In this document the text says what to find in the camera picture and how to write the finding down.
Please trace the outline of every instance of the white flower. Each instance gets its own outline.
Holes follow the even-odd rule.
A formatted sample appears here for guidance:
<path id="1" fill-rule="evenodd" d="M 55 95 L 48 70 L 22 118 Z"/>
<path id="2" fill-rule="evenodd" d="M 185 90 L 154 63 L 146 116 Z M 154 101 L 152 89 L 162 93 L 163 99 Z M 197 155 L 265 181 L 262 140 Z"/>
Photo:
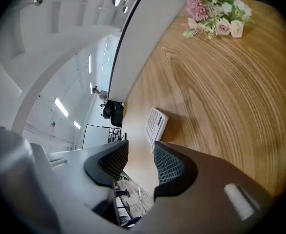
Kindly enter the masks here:
<path id="1" fill-rule="evenodd" d="M 222 14 L 224 12 L 223 7 L 220 6 L 220 5 L 214 6 L 214 10 L 215 10 L 217 15 L 220 15 L 220 14 Z"/>
<path id="2" fill-rule="evenodd" d="M 245 14 L 248 16 L 248 17 L 251 17 L 252 15 L 252 10 L 250 9 L 250 7 L 245 4 L 244 2 L 242 2 L 241 0 L 235 0 L 234 1 L 234 5 L 238 7 L 238 9 L 242 10 L 245 12 Z"/>
<path id="3" fill-rule="evenodd" d="M 224 2 L 224 3 L 222 4 L 222 8 L 223 8 L 223 10 L 224 10 L 224 13 L 227 15 L 228 13 L 231 12 L 232 6 L 231 6 L 228 2 Z"/>
<path id="4" fill-rule="evenodd" d="M 238 20 L 233 20 L 230 22 L 230 33 L 233 38 L 240 38 L 244 30 L 244 25 Z"/>
<path id="5" fill-rule="evenodd" d="M 196 20 L 193 18 L 188 18 L 188 26 L 190 27 L 190 29 L 194 29 L 196 27 Z"/>
<path id="6" fill-rule="evenodd" d="M 237 6 L 240 10 L 244 10 L 245 4 L 241 0 L 235 0 L 234 5 Z"/>
<path id="7" fill-rule="evenodd" d="M 251 8 L 245 4 L 245 7 L 243 9 L 243 11 L 245 12 L 245 14 L 248 16 L 248 17 L 251 17 L 252 16 L 252 10 Z"/>

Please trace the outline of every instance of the ceiling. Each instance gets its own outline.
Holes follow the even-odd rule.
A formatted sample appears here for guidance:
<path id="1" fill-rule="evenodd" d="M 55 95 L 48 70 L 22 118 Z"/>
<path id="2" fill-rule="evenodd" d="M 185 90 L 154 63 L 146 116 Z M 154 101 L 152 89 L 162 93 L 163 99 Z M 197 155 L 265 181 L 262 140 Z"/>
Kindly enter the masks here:
<path id="1" fill-rule="evenodd" d="M 72 129 L 73 118 L 69 124 L 62 119 L 58 130 L 50 129 L 51 121 L 63 117 L 53 101 L 62 99 L 72 112 L 69 117 L 84 124 L 92 100 L 90 82 L 100 85 L 103 81 L 107 86 L 118 41 L 114 35 L 120 35 L 128 16 L 122 8 L 129 6 L 130 11 L 134 2 L 122 0 L 115 7 L 112 0 L 43 0 L 35 6 L 33 0 L 14 0 L 0 20 L 0 69 L 19 93 L 10 95 L 14 99 L 7 100 L 9 105 L 7 95 L 0 96 L 1 123 L 4 117 L 7 128 L 22 133 L 28 122 L 70 141 L 81 135 Z M 94 66 L 90 75 L 89 55 Z"/>

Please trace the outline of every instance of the wood grain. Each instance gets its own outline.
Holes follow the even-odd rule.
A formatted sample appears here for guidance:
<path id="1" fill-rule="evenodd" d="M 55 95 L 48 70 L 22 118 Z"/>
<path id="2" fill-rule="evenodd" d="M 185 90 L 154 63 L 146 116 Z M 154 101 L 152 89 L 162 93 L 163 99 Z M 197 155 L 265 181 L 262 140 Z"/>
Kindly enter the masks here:
<path id="1" fill-rule="evenodd" d="M 144 135 L 151 107 L 170 117 L 162 141 L 224 158 L 272 195 L 286 186 L 286 22 L 254 0 L 243 37 L 182 37 L 188 14 L 173 20 L 135 83 L 124 111 L 125 172 L 152 192 L 153 155 Z"/>

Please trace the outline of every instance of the white panel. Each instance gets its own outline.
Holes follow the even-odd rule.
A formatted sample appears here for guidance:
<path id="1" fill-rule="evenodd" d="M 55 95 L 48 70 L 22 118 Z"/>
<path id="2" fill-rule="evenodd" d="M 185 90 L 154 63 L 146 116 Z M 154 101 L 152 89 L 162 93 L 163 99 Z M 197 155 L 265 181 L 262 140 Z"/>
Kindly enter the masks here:
<path id="1" fill-rule="evenodd" d="M 108 143 L 109 128 L 87 125 L 85 130 L 83 148 L 100 146 Z"/>
<path id="2" fill-rule="evenodd" d="M 21 89 L 0 64 L 0 126 L 11 129 Z"/>
<path id="3" fill-rule="evenodd" d="M 110 100 L 126 101 L 148 57 L 185 3 L 186 0 L 141 0 L 117 54 Z"/>

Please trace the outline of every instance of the person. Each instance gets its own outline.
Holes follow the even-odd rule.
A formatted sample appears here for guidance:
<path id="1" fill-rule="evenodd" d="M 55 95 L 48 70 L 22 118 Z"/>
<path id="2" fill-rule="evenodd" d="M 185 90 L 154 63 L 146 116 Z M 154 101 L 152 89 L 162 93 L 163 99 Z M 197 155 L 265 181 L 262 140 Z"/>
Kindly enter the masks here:
<path id="1" fill-rule="evenodd" d="M 100 114 L 100 116 L 103 116 L 104 119 L 109 119 L 109 118 L 105 117 L 103 114 Z"/>
<path id="2" fill-rule="evenodd" d="M 95 86 L 94 88 L 92 88 L 92 94 L 96 94 L 100 100 L 102 100 L 104 103 L 107 103 L 108 101 L 107 91 L 104 91 L 104 90 L 99 91 L 97 89 L 97 86 Z"/>

